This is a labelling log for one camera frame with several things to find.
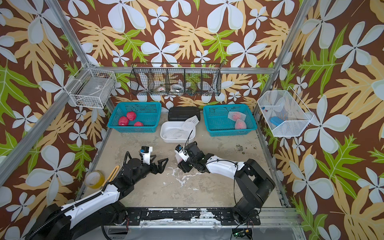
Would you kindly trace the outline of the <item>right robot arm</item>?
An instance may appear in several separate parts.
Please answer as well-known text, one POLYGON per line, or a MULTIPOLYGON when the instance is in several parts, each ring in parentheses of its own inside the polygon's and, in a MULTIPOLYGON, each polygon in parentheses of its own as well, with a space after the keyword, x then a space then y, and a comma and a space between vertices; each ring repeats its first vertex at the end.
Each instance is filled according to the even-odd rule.
POLYGON ((213 154, 204 154, 197 142, 175 148, 178 168, 184 173, 196 169, 200 173, 218 174, 234 181, 243 194, 235 200, 232 208, 232 220, 238 224, 253 223, 260 225, 260 211, 276 187, 272 178, 253 159, 246 162, 226 160, 213 154))

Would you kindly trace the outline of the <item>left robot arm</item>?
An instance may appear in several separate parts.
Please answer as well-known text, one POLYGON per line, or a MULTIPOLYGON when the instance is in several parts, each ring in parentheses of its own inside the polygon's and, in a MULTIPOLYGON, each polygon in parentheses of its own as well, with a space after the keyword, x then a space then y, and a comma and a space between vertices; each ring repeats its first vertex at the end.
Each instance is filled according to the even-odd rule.
POLYGON ((127 152, 117 176, 101 190, 71 204, 54 204, 44 210, 25 235, 26 240, 72 240, 102 225, 125 221, 126 207, 120 203, 148 174, 162 174, 168 159, 148 162, 127 152))

